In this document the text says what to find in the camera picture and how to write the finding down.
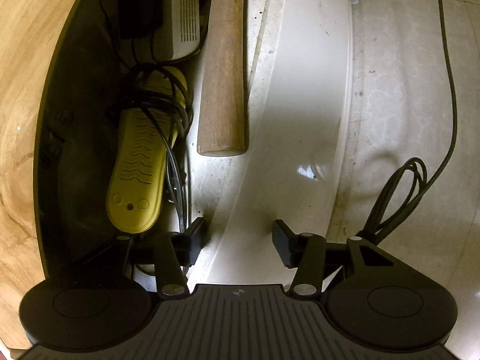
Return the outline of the grey vented electronics box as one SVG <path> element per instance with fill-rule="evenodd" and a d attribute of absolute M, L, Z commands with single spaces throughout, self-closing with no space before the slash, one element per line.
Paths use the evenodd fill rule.
<path fill-rule="evenodd" d="M 199 0 L 163 0 L 163 23 L 154 35 L 160 62 L 183 59 L 200 44 Z"/>

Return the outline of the yellow plastic device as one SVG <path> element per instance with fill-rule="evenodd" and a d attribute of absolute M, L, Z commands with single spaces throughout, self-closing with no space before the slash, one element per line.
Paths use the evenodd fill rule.
<path fill-rule="evenodd" d="M 124 111 L 119 149 L 106 196 L 112 224 L 124 233 L 149 230 L 157 221 L 164 184 L 176 188 L 169 151 L 190 127 L 184 75 L 174 67 L 142 78 L 138 98 Z"/>

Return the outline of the wooden table edge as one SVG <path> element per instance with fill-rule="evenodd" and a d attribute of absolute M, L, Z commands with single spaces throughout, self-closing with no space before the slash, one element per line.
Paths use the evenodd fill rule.
<path fill-rule="evenodd" d="M 33 212 L 37 117 L 56 42 L 75 0 L 1 0 L 1 347 L 30 346 L 19 318 L 43 280 Z"/>

